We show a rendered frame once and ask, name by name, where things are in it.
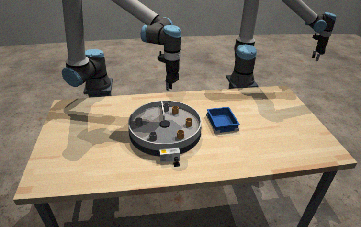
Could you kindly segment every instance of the black metal table leg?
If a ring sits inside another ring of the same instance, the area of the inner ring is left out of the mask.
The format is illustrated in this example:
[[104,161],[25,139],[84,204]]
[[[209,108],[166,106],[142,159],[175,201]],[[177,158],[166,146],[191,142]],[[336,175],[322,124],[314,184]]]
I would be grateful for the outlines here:
[[49,204],[35,204],[35,208],[46,227],[59,227]]
[[308,206],[302,214],[300,222],[298,222],[297,227],[308,227],[336,173],[337,171],[323,173]]

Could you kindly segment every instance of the brown cup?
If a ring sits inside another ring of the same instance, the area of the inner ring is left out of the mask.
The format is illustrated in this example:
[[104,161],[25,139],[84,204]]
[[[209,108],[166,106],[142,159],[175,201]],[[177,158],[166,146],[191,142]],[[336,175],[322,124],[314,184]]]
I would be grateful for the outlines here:
[[186,118],[186,127],[190,127],[192,125],[192,119],[190,117]]
[[176,138],[178,138],[178,139],[185,138],[185,132],[183,130],[178,130],[178,134],[177,134]]
[[172,106],[172,114],[173,115],[179,114],[179,107],[178,106]]

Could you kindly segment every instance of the wooden table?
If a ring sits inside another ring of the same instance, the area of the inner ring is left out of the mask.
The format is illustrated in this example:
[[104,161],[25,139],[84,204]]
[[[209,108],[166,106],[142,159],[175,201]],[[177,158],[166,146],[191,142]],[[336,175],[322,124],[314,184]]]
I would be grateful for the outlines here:
[[[202,118],[201,139],[181,155],[180,167],[161,165],[130,143],[130,114],[161,100],[185,103]],[[227,106],[240,130],[216,135],[206,109]],[[298,224],[308,226],[336,172],[356,164],[287,87],[55,100],[14,202],[35,204],[46,226],[58,226],[48,203],[323,173]]]

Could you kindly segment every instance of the circular turntable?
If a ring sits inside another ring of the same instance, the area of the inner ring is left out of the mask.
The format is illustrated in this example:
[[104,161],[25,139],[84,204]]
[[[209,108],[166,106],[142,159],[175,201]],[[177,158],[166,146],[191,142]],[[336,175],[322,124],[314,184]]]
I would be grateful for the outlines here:
[[175,101],[147,103],[129,117],[130,141],[139,150],[159,156],[160,149],[192,149],[200,139],[202,121],[190,106]]

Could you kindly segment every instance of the blue plastic tray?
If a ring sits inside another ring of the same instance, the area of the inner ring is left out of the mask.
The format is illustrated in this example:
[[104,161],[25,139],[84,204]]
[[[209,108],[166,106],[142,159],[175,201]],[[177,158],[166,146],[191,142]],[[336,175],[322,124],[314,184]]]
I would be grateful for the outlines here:
[[229,107],[207,109],[207,117],[215,133],[239,130],[239,122]]

